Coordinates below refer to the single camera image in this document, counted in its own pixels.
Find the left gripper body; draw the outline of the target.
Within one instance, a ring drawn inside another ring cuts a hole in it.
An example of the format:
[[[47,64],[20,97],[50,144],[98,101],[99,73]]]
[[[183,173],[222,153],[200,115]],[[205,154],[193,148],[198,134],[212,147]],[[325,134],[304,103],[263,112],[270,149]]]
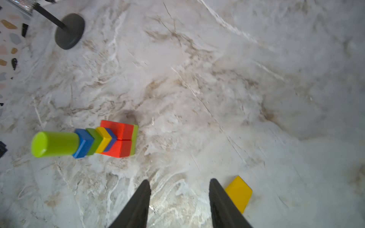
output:
[[[0,141],[0,158],[8,151],[6,144]]]

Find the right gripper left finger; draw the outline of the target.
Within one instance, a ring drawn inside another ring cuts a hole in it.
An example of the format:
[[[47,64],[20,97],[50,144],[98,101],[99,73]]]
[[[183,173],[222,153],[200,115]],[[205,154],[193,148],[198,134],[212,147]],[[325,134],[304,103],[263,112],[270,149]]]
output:
[[[148,180],[143,180],[110,228],[146,228],[151,197]]]

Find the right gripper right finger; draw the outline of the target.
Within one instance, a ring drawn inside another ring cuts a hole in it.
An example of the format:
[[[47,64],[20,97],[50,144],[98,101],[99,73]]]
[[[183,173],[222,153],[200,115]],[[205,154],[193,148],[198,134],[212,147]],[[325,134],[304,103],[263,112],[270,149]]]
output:
[[[252,228],[215,178],[210,180],[209,199],[214,228]]]

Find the yellow block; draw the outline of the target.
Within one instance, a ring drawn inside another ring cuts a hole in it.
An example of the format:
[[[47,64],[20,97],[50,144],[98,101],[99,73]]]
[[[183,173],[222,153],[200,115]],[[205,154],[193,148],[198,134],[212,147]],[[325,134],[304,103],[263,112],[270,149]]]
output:
[[[243,214],[250,201],[253,190],[240,176],[237,176],[225,188],[225,191],[239,212]]]

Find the lime green round block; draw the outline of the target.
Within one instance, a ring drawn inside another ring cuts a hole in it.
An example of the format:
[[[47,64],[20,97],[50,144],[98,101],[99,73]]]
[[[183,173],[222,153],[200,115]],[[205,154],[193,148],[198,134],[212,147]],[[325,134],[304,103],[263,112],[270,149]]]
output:
[[[43,131],[31,142],[31,153],[36,158],[73,155],[79,148],[76,133]]]

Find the red block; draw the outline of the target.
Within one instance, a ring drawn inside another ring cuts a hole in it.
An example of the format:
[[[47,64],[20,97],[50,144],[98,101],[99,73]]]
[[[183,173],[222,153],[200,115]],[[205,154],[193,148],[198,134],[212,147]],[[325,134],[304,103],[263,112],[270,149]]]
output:
[[[102,152],[101,154],[114,158],[124,158],[130,156],[131,147],[132,141],[117,140],[108,152]]]
[[[102,120],[101,127],[110,129],[119,140],[132,140],[134,125]]]

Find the lime green long block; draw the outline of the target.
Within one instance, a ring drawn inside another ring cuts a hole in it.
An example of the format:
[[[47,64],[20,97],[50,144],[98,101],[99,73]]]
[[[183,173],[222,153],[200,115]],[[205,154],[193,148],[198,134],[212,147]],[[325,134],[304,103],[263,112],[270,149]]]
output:
[[[131,144],[130,156],[135,155],[136,139],[137,139],[137,135],[138,135],[138,130],[139,130],[139,126],[134,124],[134,129],[133,129],[132,139],[131,139],[132,144]]]

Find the small yellow cube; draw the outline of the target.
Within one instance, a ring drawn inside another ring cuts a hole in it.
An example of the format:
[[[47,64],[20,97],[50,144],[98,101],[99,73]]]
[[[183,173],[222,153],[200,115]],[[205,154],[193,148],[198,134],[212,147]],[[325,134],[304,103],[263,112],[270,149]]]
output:
[[[96,153],[101,154],[104,152],[105,148],[108,146],[109,142],[111,141],[111,137],[109,133],[105,130],[104,127],[97,127],[96,131],[102,136],[103,140],[101,144],[99,145]]]

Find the dark blue square block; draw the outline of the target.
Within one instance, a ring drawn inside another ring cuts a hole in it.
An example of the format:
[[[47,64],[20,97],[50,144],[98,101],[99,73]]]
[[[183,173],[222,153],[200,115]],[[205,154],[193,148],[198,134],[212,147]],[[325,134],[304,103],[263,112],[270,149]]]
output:
[[[76,129],[74,133],[79,136],[79,147],[73,154],[73,157],[75,159],[84,158],[89,152],[94,142],[94,138],[85,129]]]

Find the small blue cube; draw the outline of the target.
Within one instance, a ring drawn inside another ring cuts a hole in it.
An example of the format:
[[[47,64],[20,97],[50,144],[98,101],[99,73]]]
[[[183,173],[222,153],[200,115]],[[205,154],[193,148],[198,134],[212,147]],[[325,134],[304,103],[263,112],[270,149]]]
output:
[[[117,141],[117,137],[112,132],[112,130],[110,130],[109,128],[105,128],[105,130],[109,133],[109,135],[111,137],[111,141],[109,142],[108,146],[104,150],[104,152],[108,152],[113,147],[113,145],[115,144],[115,142]]]

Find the black microphone stand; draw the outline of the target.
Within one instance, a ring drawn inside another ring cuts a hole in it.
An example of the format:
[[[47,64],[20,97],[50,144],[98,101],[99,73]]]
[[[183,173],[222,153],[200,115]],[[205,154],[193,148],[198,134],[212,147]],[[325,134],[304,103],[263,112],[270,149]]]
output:
[[[82,38],[86,23],[79,14],[70,13],[60,21],[39,3],[35,3],[33,9],[58,27],[55,31],[55,42],[61,49],[73,48]]]

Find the glitter silver microphone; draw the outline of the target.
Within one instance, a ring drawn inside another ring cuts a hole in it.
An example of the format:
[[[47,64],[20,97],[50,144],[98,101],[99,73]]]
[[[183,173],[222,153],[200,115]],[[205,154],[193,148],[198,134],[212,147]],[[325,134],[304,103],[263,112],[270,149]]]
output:
[[[37,0],[7,0],[10,4],[18,8],[23,13],[31,16]]]

